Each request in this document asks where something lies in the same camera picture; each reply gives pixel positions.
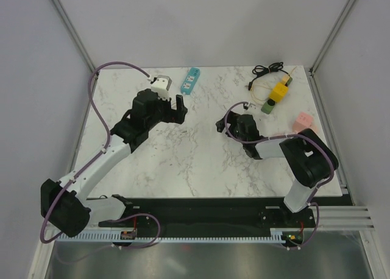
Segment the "yellow cube socket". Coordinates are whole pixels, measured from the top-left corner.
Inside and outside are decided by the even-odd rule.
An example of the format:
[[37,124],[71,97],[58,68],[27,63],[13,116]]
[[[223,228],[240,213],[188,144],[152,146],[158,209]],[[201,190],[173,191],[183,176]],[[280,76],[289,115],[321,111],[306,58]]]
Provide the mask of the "yellow cube socket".
[[288,87],[285,84],[278,82],[270,92],[269,98],[274,102],[279,103],[286,96],[287,92]]

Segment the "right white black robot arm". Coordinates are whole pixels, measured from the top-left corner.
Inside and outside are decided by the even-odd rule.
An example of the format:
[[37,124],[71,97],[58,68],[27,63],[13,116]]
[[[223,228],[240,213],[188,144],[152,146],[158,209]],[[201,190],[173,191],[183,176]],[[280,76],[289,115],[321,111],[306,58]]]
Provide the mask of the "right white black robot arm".
[[339,166],[338,159],[311,129],[297,134],[265,137],[260,134],[252,115],[228,112],[216,122],[216,130],[243,145],[245,153],[254,160],[284,158],[293,173],[292,186],[279,211],[280,222],[293,226],[301,212],[311,202],[318,189],[332,180]]

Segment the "green power strip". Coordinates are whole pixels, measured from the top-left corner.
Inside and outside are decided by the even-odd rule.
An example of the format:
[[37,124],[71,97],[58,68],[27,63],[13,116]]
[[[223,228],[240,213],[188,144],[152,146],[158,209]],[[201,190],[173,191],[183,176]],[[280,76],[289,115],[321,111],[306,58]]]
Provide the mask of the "green power strip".
[[[287,74],[285,75],[282,80],[280,81],[281,83],[285,84],[288,89],[289,89],[289,85],[291,84],[291,82],[293,81],[293,78]],[[269,115],[272,110],[275,108],[275,106],[277,105],[278,103],[274,102],[273,100],[271,100],[269,97],[266,99],[265,103],[263,104],[263,106],[261,107],[261,111],[267,115]]]

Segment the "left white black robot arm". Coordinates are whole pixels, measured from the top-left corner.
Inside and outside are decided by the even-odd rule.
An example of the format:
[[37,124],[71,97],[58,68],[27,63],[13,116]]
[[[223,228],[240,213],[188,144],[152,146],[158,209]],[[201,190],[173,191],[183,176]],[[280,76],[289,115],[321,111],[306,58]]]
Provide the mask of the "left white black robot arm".
[[79,169],[58,181],[46,180],[41,186],[41,215],[44,223],[51,223],[61,233],[75,237],[85,227],[103,221],[115,221],[120,226],[132,223],[134,212],[126,207],[123,197],[106,199],[88,196],[96,185],[123,159],[133,153],[149,137],[159,123],[182,124],[188,109],[183,96],[176,95],[176,107],[150,89],[140,91],[132,108],[109,133],[108,144]]

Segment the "teal power strip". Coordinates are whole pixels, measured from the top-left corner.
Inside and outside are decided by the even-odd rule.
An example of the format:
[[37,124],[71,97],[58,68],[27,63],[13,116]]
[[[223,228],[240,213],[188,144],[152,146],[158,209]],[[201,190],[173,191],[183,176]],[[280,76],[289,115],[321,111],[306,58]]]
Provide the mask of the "teal power strip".
[[180,92],[190,95],[200,76],[200,69],[191,67],[180,87]]

